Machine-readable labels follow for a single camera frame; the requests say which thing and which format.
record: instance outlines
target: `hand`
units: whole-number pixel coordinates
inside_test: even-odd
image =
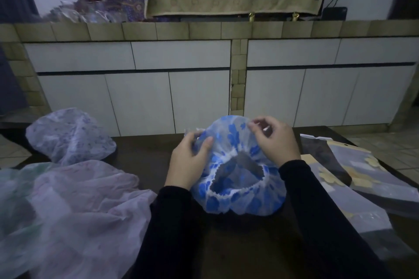
[[[266,137],[258,124],[270,125],[273,129],[271,136]],[[248,127],[256,136],[263,153],[278,167],[291,160],[301,160],[294,132],[286,123],[271,116],[262,116],[248,123]]]
[[[201,176],[212,147],[213,138],[205,139],[198,154],[194,155],[192,153],[194,137],[195,133],[188,133],[173,150],[165,187],[173,185],[189,191]]]

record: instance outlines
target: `white cabinet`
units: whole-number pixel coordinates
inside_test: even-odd
[[[107,74],[106,81],[121,136],[175,133],[167,72]]]
[[[229,71],[170,72],[176,133],[228,115]]]
[[[359,76],[343,125],[390,123],[415,66],[358,68]]]
[[[305,70],[248,70],[244,115],[294,124]]]
[[[247,66],[329,65],[339,39],[249,40]]]
[[[230,40],[133,42],[137,70],[227,68]]]
[[[307,69],[294,126],[342,125],[358,72],[358,68]]]
[[[25,44],[36,72],[134,70],[129,42]]]
[[[353,38],[342,39],[336,64],[416,62],[419,38]]]
[[[77,107],[90,114],[112,137],[119,136],[105,75],[39,76],[53,111]]]

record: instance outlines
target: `person's left hand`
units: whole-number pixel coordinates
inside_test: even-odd
[[[194,155],[192,153],[194,136],[195,133],[188,133],[173,150],[165,187],[173,185],[189,191],[201,176],[212,147],[213,138],[205,139],[198,154]]]

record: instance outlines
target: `person's right hand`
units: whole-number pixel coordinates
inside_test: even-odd
[[[273,133],[270,137],[265,136],[260,125],[272,127]],[[292,128],[286,123],[271,116],[261,116],[248,123],[248,127],[256,136],[259,147],[266,157],[278,167],[291,160],[301,160]]]

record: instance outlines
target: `black sleeve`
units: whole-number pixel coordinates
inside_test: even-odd
[[[130,278],[190,278],[191,193],[180,187],[163,187],[154,203]]]
[[[352,227],[303,160],[280,168],[304,241],[339,278],[394,278]]]

